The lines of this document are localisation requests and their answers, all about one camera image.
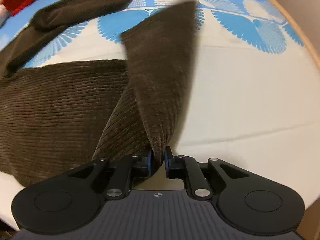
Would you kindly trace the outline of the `brown corduroy pants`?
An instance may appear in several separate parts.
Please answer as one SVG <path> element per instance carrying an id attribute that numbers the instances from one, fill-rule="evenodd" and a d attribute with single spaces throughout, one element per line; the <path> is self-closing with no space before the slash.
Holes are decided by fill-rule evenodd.
<path id="1" fill-rule="evenodd" d="M 25 68 L 68 27 L 132 0 L 61 0 L 39 10 L 1 51 L 1 171 L 22 186 L 93 159 L 141 155 L 160 167 L 193 75 L 196 1 L 153 12 L 121 34 L 126 59 Z"/>

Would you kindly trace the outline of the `blue white patterned bedsheet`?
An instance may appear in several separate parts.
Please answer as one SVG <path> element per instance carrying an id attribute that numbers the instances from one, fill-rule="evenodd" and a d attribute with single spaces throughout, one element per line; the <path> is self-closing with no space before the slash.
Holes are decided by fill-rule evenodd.
<path id="1" fill-rule="evenodd" d="M 68 28 L 28 67 L 123 59 L 120 34 L 175 0 L 134 0 Z M 172 147 L 216 156 L 319 197 L 319 71 L 306 43 L 268 0 L 198 0 L 199 47 L 187 116 Z"/>

